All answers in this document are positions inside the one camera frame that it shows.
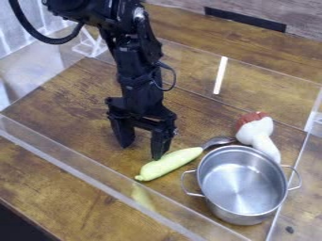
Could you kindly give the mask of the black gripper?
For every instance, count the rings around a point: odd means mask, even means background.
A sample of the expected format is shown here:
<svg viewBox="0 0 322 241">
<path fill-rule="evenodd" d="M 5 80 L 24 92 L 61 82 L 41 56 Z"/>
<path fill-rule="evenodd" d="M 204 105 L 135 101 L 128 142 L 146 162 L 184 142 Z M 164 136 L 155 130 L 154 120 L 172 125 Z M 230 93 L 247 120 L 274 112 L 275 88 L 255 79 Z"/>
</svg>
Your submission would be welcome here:
<svg viewBox="0 0 322 241">
<path fill-rule="evenodd" d="M 176 114 L 163 105 L 162 75 L 136 78 L 118 75 L 122 96 L 108 97 L 107 116 L 118 143 L 127 148 L 135 141 L 135 128 L 151 131 L 152 159 L 159 160 L 171 146 L 176 133 Z"/>
</svg>

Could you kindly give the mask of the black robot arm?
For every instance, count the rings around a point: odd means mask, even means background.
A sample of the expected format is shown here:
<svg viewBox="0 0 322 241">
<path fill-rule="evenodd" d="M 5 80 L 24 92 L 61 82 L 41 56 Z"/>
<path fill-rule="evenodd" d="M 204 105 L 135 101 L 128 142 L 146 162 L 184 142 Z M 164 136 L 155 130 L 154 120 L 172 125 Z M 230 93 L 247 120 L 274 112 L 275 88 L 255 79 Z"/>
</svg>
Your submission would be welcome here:
<svg viewBox="0 0 322 241">
<path fill-rule="evenodd" d="M 168 151 L 175 135 L 176 114 L 163 104 L 162 43 L 150 25 L 140 0 L 41 0 L 48 11 L 76 22 L 72 33 L 59 39 L 33 28 L 17 0 L 9 0 L 15 17 L 27 32 L 48 44 L 63 44 L 79 34 L 84 25 L 98 28 L 118 66 L 122 95 L 106 99 L 108 120 L 119 145 L 135 141 L 138 128 L 151 132 L 151 154 L 155 160 Z"/>
</svg>

